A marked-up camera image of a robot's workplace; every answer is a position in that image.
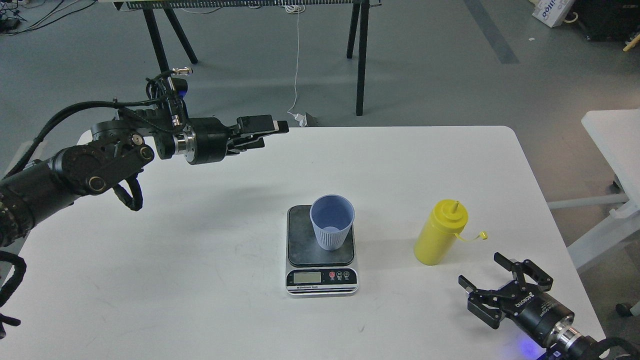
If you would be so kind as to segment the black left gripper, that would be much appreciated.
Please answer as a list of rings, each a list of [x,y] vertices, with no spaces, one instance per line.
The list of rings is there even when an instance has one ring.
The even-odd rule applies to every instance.
[[[229,126],[215,117],[191,118],[184,129],[184,157],[192,166],[221,162],[225,157],[265,148],[265,136],[288,132],[288,122],[274,120],[271,115],[241,116],[237,124]]]

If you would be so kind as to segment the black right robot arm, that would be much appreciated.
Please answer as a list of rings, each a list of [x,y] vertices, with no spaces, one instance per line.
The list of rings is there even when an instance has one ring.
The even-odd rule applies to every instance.
[[[630,360],[639,358],[639,349],[623,338],[597,341],[576,330],[575,313],[550,296],[554,280],[532,260],[510,260],[498,251],[493,260],[512,274],[499,289],[480,289],[458,276],[467,293],[467,310],[487,326],[497,330],[503,319],[510,319],[544,349],[540,360],[599,360],[613,347],[624,350]]]

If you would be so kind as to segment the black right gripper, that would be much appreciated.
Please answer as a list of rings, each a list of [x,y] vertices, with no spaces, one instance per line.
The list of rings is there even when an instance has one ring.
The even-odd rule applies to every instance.
[[[467,292],[467,310],[490,328],[497,330],[510,319],[540,347],[548,349],[557,341],[557,324],[572,325],[575,313],[548,291],[553,278],[532,260],[509,260],[498,251],[494,262],[512,274],[513,280],[498,290],[479,289],[463,275],[458,284]]]

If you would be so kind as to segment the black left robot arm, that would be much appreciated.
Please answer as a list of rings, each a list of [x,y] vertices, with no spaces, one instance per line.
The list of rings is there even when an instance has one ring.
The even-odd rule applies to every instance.
[[[35,226],[84,196],[113,190],[130,210],[143,207],[138,175],[155,157],[184,155],[192,166],[263,148],[264,137],[287,133],[269,114],[242,116],[226,126],[215,117],[191,117],[185,103],[190,67],[146,79],[147,100],[84,101],[58,111],[2,178],[1,247],[24,239]],[[63,120],[89,109],[114,109],[112,120],[91,128],[92,141],[64,148],[41,161],[33,155]]]

